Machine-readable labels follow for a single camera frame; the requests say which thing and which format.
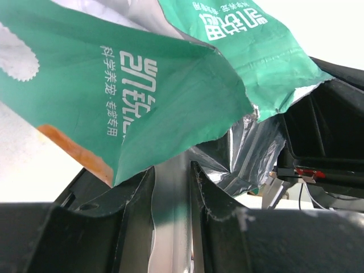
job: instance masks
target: white cable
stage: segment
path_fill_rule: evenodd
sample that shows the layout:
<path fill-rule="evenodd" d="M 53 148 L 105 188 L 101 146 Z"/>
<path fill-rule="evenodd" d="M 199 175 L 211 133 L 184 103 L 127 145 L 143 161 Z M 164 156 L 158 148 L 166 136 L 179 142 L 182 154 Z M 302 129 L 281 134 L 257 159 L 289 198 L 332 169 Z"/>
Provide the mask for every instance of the white cable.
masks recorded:
<path fill-rule="evenodd" d="M 308 187 L 307 187 L 307 184 L 306 184 L 306 182 L 303 182 L 304 183 L 304 185 L 305 185 L 305 188 L 306 188 L 306 191 L 307 191 L 307 193 L 308 193 L 308 195 L 309 195 L 309 197 L 311 198 L 311 200 L 313 201 L 313 202 L 315 202 L 315 204 L 316 205 L 318 205 L 321 209 L 324 209 L 324 210 L 329 210 L 329 209 L 327 209 L 327 208 L 324 208 L 323 206 L 321 206 L 315 199 L 313 199 L 313 197 L 311 196 L 311 194 L 310 194 L 310 192 L 309 192 L 309 190 L 308 190 Z"/>

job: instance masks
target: silver foil bag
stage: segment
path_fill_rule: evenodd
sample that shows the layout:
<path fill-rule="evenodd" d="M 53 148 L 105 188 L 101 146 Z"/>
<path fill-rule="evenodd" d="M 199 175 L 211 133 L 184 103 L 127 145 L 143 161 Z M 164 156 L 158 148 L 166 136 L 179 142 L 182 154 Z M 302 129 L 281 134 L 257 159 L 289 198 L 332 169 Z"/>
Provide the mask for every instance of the silver foil bag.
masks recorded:
<path fill-rule="evenodd" d="M 212 182 L 236 196 L 264 184 L 285 142 L 278 117 L 257 123 L 246 116 L 224 137 L 190 148 L 189 157 Z"/>

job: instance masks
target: green object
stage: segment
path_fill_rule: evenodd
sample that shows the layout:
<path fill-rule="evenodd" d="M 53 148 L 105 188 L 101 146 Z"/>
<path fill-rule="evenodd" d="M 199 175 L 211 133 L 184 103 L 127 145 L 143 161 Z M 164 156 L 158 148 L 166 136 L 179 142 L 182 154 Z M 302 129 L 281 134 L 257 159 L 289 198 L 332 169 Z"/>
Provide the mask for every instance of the green object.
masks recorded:
<path fill-rule="evenodd" d="M 114 184 L 253 112 L 241 78 L 213 49 L 48 0 L 0 2 L 0 67 L 0 100 L 103 158 Z"/>
<path fill-rule="evenodd" d="M 293 98 L 332 79 L 304 53 L 284 24 L 252 0 L 159 3 L 170 24 L 215 46 L 228 59 L 243 79 L 248 98 L 258 106 L 259 121 L 284 113 Z M 304 86 L 312 87 L 295 94 Z"/>

